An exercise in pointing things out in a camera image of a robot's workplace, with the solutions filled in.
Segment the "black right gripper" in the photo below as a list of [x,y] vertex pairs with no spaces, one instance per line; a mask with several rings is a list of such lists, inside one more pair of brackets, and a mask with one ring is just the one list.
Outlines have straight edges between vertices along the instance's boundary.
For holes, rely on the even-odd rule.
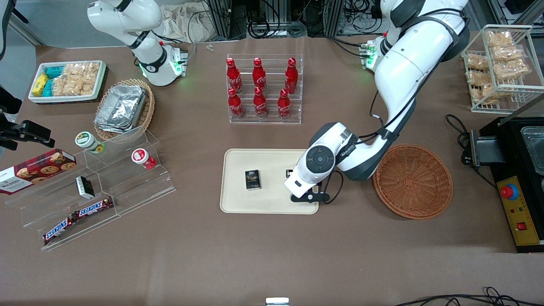
[[6,117],[5,108],[0,111],[0,146],[7,150],[16,150],[18,142],[35,142],[45,147],[54,148],[56,141],[51,138],[51,131],[35,122],[24,120],[20,124],[11,122]]

